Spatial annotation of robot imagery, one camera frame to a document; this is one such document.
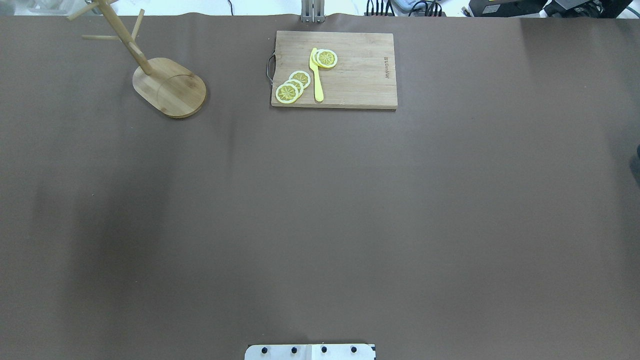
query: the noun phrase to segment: cable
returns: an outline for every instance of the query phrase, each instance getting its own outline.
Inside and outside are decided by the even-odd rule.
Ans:
[[[436,0],[418,1],[417,3],[413,4],[413,7],[411,8],[411,11],[409,12],[408,16],[411,16],[412,13],[417,13],[418,11],[420,11],[419,9],[418,10],[415,9],[415,7],[420,4],[424,4],[424,16],[430,16],[430,17],[442,16],[442,5],[436,3]]]
[[[637,17],[640,17],[640,13],[635,11],[633,8],[630,8],[630,7],[627,6],[627,10],[629,10],[632,13],[634,13]]]
[[[391,9],[391,16],[396,16],[394,7],[391,5],[391,0],[387,1],[387,9],[385,10],[385,16],[389,16],[389,9]]]

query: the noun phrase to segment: table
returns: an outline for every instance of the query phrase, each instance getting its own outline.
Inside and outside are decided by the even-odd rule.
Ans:
[[[0,22],[0,358],[640,355],[640,22],[148,17],[173,120],[97,20]],[[393,33],[397,111],[272,108],[278,29]]]

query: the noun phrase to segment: metal bracket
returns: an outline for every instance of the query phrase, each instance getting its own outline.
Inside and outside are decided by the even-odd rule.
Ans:
[[[376,360],[376,345],[252,345],[246,349],[244,360]]]
[[[324,0],[302,0],[302,22],[324,22]]]

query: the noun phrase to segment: wooden stand base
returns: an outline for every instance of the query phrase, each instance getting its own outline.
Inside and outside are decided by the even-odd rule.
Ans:
[[[146,75],[140,67],[133,74],[133,88],[166,116],[181,119],[195,114],[207,98],[202,79],[167,58],[149,59],[153,69]]]

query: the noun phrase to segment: wooden peg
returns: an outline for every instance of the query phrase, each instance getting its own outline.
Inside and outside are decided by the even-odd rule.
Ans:
[[[133,38],[133,40],[138,37],[138,30],[140,30],[140,24],[142,23],[142,17],[144,16],[144,14],[145,10],[140,9],[140,13],[138,14],[138,18],[136,19],[136,24],[133,26],[133,31],[131,32],[131,37]]]
[[[120,38],[115,35],[83,35],[85,40],[119,40]]]
[[[79,18],[80,16],[82,16],[82,15],[83,15],[84,13],[86,13],[87,11],[92,10],[92,9],[94,9],[94,8],[98,7],[98,6],[100,6],[100,3],[98,3],[97,1],[96,1],[96,2],[94,2],[94,3],[91,3],[91,4],[87,5],[87,6],[85,6],[84,8],[82,8],[82,9],[80,9],[80,10],[78,10],[78,11],[74,12],[73,14],[69,15],[69,16],[67,17],[67,19],[69,19],[69,21],[76,20],[77,18]]]

